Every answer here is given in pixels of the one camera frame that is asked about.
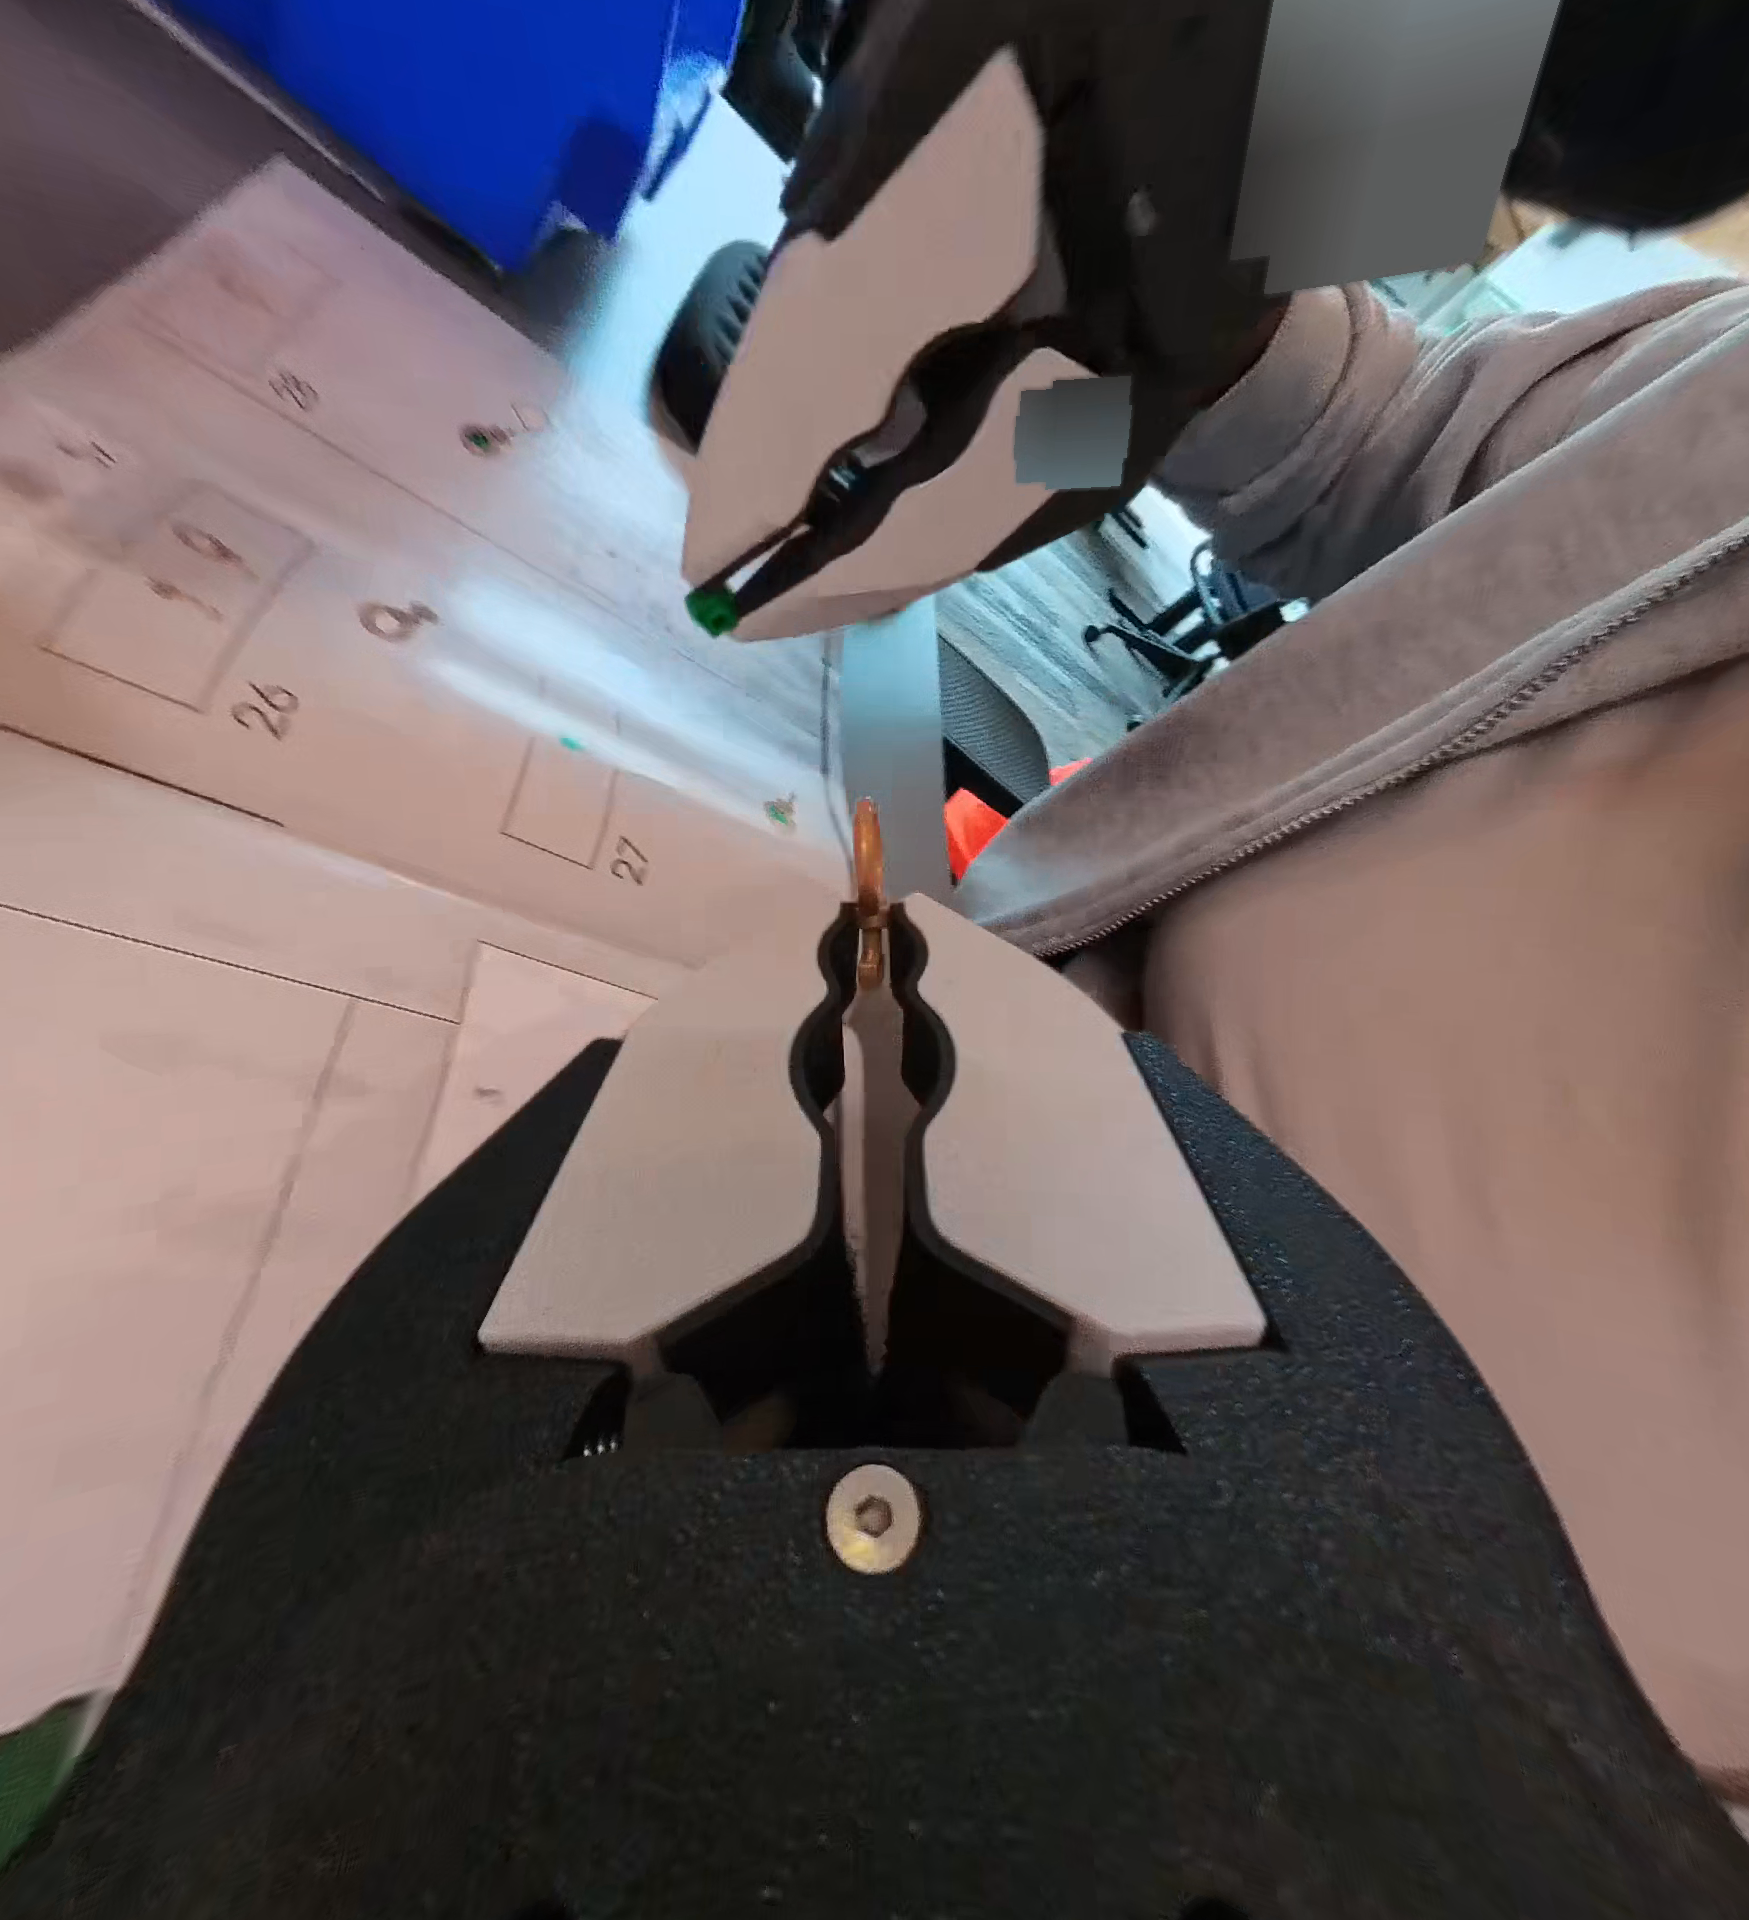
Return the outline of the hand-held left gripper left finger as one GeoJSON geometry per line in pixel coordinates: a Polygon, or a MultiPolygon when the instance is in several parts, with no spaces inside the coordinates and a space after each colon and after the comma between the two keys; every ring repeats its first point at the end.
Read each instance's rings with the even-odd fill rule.
{"type": "Polygon", "coordinates": [[[477,1330],[629,1372],[853,1362],[838,1132],[853,908],[692,972],[627,1032],[477,1330]]]}

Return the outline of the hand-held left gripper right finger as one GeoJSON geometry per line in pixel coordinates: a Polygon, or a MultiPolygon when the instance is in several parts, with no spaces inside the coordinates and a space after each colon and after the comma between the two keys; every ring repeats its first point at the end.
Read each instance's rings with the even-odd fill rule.
{"type": "Polygon", "coordinates": [[[1110,1373],[1245,1351],[1268,1316],[1124,1029],[925,896],[888,921],[917,1099],[886,1367],[1110,1373]]]}

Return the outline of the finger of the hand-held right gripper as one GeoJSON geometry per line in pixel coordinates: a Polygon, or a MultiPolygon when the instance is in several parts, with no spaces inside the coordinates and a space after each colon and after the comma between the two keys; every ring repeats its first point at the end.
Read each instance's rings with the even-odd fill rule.
{"type": "Polygon", "coordinates": [[[768,641],[880,621],[1077,531],[1140,488],[1133,426],[1129,377],[1031,349],[894,456],[824,478],[753,570],[720,584],[720,632],[768,641]]]}
{"type": "Polygon", "coordinates": [[[737,584],[816,502],[1052,349],[1002,314],[1036,275],[1046,141],[1010,49],[985,60],[838,234],[773,253],[707,420],[681,572],[737,584]]]}

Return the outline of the tan ring toy piece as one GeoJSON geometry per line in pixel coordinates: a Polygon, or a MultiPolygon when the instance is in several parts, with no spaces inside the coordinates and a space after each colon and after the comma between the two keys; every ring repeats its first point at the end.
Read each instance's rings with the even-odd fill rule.
{"type": "Polygon", "coordinates": [[[876,993],[886,979],[886,846],[875,800],[855,803],[850,822],[850,879],[855,923],[855,984],[859,994],[876,993]]]}

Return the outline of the person's right forearm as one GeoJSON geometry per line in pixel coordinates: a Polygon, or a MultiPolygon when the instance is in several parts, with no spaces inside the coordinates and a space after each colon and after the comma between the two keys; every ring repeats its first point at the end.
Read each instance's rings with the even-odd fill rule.
{"type": "Polygon", "coordinates": [[[1614,412],[1650,478],[1721,474],[1702,426],[1663,417],[1727,374],[1727,439],[1749,428],[1749,281],[1660,284],[1564,314],[1455,331],[1366,284],[1294,293],[1245,372],[1153,472],[1217,556],[1285,598],[1321,600],[1614,412]]]}

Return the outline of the black round wheel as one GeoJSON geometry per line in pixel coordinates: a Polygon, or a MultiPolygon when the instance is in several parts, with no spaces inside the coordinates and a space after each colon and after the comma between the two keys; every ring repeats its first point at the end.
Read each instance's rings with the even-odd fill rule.
{"type": "Polygon", "coordinates": [[[674,439],[695,452],[720,388],[762,296],[771,249],[731,242],[713,252],[684,293],[655,354],[650,395],[674,439]]]}

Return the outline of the black wheeled chair base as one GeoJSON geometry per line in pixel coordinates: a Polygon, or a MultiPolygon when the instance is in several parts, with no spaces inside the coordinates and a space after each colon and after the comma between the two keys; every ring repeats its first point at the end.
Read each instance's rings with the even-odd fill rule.
{"type": "Polygon", "coordinates": [[[1281,596],[1225,564],[1205,530],[1194,535],[1189,585],[1159,611],[1139,614],[1117,590],[1106,600],[1113,621],[1083,628],[1080,641],[1089,648],[1117,641],[1149,670],[1161,707],[1211,683],[1311,609],[1310,598],[1281,596]]]}

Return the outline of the orange object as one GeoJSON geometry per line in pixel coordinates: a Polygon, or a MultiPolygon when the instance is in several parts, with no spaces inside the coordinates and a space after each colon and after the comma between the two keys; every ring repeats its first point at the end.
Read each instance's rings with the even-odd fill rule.
{"type": "Polygon", "coordinates": [[[948,744],[945,760],[945,803],[943,830],[953,879],[961,879],[975,858],[1002,834],[1005,824],[1046,791],[1060,788],[1091,758],[1048,769],[1048,784],[1031,789],[1030,795],[1016,794],[1002,778],[989,774],[964,752],[948,744]]]}

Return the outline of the person's grey zip jacket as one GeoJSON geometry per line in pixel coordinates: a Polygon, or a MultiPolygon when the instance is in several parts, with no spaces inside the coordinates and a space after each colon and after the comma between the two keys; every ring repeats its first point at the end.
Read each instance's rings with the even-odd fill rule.
{"type": "Polygon", "coordinates": [[[1650,499],[1541,461],[1024,808],[958,905],[1060,957],[1436,767],[1747,658],[1747,481],[1650,499]]]}

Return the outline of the blue plastic bin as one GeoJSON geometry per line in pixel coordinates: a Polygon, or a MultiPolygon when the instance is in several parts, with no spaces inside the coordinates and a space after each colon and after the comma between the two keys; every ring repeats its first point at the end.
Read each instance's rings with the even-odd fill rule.
{"type": "Polygon", "coordinates": [[[612,242],[688,154],[741,1],[182,1],[399,203],[503,273],[612,242]]]}

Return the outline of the building instruction booklet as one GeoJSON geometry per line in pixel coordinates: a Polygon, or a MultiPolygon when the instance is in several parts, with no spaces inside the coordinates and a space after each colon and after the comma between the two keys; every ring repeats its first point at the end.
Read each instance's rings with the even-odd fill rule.
{"type": "Polygon", "coordinates": [[[840,641],[704,634],[601,396],[276,158],[0,358],[0,1846],[409,1204],[838,873],[840,641]]]}

